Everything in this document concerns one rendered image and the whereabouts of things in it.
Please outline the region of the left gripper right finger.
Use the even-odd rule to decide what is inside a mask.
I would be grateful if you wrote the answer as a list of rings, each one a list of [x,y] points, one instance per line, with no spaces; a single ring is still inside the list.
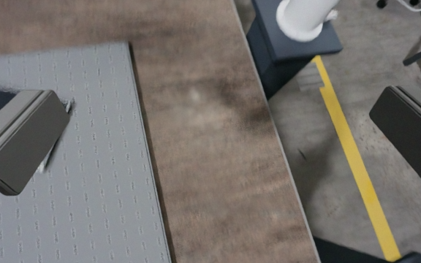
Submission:
[[[421,88],[387,86],[369,117],[421,177]]]

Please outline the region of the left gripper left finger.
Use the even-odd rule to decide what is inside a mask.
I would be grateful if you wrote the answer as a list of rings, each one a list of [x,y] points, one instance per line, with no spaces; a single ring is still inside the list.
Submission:
[[[54,90],[23,90],[0,110],[0,193],[26,187],[70,121]]]

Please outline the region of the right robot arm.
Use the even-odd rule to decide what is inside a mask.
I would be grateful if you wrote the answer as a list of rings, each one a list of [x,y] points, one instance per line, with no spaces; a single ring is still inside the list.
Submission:
[[[336,17],[333,7],[340,0],[282,0],[277,8],[277,18],[285,31],[294,37],[308,39],[322,29],[323,20]]]

